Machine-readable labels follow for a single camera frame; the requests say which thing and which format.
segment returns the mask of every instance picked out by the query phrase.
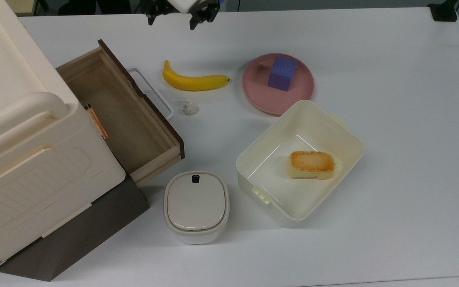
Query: bread slice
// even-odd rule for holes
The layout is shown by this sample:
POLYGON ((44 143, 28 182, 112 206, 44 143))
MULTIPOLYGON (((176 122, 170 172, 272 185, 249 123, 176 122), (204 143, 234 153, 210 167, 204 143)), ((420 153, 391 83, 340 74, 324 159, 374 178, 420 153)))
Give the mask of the bread slice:
POLYGON ((291 178, 330 178, 334 172, 334 159, 324 152, 293 152, 288 160, 291 178))

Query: purple cube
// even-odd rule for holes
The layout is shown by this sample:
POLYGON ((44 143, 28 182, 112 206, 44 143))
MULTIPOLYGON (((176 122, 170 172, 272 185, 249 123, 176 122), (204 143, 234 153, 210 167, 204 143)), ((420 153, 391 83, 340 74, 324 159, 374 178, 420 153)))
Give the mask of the purple cube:
POLYGON ((297 61, 288 60, 283 57, 275 57, 270 76, 268 77, 268 86, 283 91, 290 89, 293 73, 295 73, 297 61))

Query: white table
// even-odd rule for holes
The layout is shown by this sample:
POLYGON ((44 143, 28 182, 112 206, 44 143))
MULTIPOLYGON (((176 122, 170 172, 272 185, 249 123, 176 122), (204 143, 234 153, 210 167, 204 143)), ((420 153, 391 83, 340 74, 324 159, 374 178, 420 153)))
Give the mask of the white table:
MULTIPOLYGON (((142 15, 22 18, 55 67, 95 49, 100 38, 124 66, 141 67, 175 108, 170 122, 186 149, 145 189, 151 209, 55 285, 258 287, 459 276, 459 22, 433 22, 428 8, 221 13, 195 31, 188 20, 167 15, 148 27, 142 15), (255 206, 235 169, 237 156, 277 119, 246 100, 240 81, 253 58, 272 52, 303 61, 315 79, 313 101, 366 146, 293 229, 255 206), (179 73, 233 80, 214 91, 178 91, 161 78, 165 59, 179 73), (199 113, 184 116, 182 98, 199 104, 199 113), (167 182, 196 169, 220 175, 230 190, 226 230, 204 246, 179 242, 162 215, 167 182)), ((0 286, 42 284, 0 274, 0 286)))

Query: wooden drawer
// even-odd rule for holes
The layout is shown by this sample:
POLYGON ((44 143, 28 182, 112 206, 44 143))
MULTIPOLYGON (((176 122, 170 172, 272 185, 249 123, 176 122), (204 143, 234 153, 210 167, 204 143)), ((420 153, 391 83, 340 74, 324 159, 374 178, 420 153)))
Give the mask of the wooden drawer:
POLYGON ((57 71, 80 103, 91 106, 107 145, 142 186, 184 158, 184 144, 104 42, 98 44, 57 71))

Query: yellow banana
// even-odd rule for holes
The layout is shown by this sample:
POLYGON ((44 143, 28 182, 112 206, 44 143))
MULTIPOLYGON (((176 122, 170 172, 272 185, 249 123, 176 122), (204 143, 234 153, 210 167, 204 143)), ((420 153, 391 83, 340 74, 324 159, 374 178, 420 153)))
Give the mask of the yellow banana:
POLYGON ((169 67, 169 61, 164 61, 162 70, 164 80, 171 86, 185 91, 205 91, 217 89, 226 85, 230 79, 224 75, 211 75, 202 77, 186 77, 175 73, 169 67))

